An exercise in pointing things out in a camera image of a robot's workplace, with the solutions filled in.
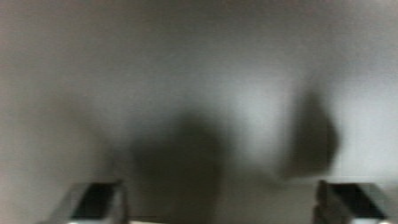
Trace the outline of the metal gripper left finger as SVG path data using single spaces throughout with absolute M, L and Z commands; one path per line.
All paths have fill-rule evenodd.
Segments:
M 40 224 L 127 224 L 122 182 L 77 184 Z

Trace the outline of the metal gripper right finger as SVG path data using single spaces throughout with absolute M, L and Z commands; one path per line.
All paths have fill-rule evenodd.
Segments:
M 398 205 L 372 183 L 317 182 L 310 224 L 398 224 Z

